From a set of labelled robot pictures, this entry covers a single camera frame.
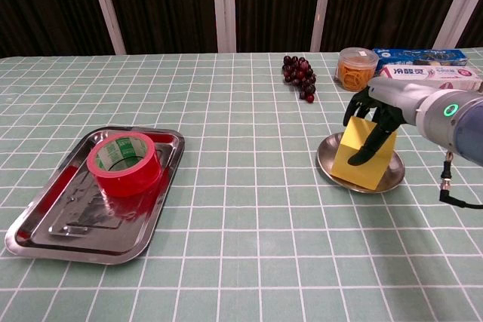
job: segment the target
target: yellow sponge block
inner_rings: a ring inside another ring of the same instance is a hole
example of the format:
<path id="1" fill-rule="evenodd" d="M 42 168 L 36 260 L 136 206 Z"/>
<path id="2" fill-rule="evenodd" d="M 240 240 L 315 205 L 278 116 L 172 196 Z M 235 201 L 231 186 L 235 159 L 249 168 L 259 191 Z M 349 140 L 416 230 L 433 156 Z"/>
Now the yellow sponge block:
<path id="1" fill-rule="evenodd" d="M 376 155 L 359 166 L 347 164 L 368 138 L 369 133 L 376 126 L 374 122 L 359 117 L 351 117 L 346 131 L 340 141 L 339 149 L 335 155 L 331 175 L 362 186 L 366 189 L 375 190 L 379 181 L 383 178 L 386 168 L 392 157 L 395 144 L 395 132 L 385 141 Z"/>

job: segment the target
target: green indicator light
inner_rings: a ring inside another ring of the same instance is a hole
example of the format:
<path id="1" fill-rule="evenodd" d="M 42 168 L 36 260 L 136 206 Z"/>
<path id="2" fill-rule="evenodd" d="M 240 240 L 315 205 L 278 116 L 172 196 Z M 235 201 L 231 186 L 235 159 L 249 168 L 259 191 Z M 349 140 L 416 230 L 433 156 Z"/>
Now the green indicator light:
<path id="1" fill-rule="evenodd" d="M 456 111 L 459 108 L 460 107 L 456 103 L 453 103 L 453 104 L 451 104 L 451 105 L 449 105 L 448 107 L 445 108 L 445 110 L 443 111 L 443 115 L 445 115 L 446 117 L 451 117 L 452 115 L 454 115 L 456 113 Z"/>

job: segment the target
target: metal tray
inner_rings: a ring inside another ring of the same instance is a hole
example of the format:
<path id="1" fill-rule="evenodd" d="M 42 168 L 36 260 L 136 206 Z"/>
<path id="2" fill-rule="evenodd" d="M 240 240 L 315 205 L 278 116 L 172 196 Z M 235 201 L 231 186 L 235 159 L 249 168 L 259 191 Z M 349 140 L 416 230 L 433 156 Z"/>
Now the metal tray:
<path id="1" fill-rule="evenodd" d="M 391 161 L 383 174 L 383 178 L 377 185 L 375 190 L 363 188 L 362 186 L 352 184 L 349 181 L 339 179 L 331 175 L 332 165 L 334 165 L 335 155 L 342 140 L 343 132 L 334 133 L 321 142 L 317 150 L 318 165 L 324 171 L 325 175 L 332 181 L 343 186 L 344 188 L 353 190 L 355 192 L 364 192 L 367 194 L 378 194 L 381 192 L 388 192 L 394 189 L 405 177 L 405 165 L 401 158 L 395 152 L 392 153 Z"/>
<path id="2" fill-rule="evenodd" d="M 122 131 L 149 136 L 162 166 L 160 182 L 129 198 L 101 193 L 86 159 L 106 137 Z M 78 262 L 119 264 L 148 245 L 184 150 L 176 131 L 103 127 L 85 136 L 5 236 L 13 254 Z"/>

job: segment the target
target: robotic hand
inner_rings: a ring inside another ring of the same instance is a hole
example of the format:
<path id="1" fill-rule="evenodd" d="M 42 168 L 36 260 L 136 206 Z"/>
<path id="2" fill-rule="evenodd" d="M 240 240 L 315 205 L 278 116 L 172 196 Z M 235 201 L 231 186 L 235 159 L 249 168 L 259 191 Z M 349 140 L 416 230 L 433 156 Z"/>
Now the robotic hand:
<path id="1" fill-rule="evenodd" d="M 448 150 L 441 174 L 440 201 L 459 207 L 483 209 L 449 195 L 453 153 L 483 166 L 483 97 L 464 90 L 437 90 L 406 81 L 384 77 L 372 78 L 368 86 L 349 102 L 343 124 L 351 116 L 364 118 L 376 108 L 377 126 L 349 164 L 369 161 L 392 132 L 401 124 L 416 126 L 421 135 Z"/>

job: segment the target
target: round metal plate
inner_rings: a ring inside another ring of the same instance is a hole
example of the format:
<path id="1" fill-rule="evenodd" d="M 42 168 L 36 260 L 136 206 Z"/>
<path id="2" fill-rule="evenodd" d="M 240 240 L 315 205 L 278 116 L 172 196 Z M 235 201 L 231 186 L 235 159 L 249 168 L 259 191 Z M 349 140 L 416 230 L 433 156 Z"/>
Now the round metal plate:
<path id="1" fill-rule="evenodd" d="M 325 175 L 327 175 L 331 180 L 345 188 L 354 190 L 355 192 L 364 192 L 368 194 L 387 192 L 399 185 L 399 183 L 405 177 L 405 165 L 399 155 L 395 152 L 392 153 L 392 158 L 389 162 L 389 166 L 387 167 L 383 178 L 381 179 L 379 185 L 375 190 L 366 189 L 362 186 L 357 186 L 356 184 L 352 184 L 351 182 L 332 176 L 332 165 L 334 164 L 334 158 L 337 153 L 337 149 L 339 148 L 342 135 L 342 132 L 330 135 L 324 141 L 322 141 L 320 146 L 318 147 L 317 161 L 318 165 L 324 171 Z"/>

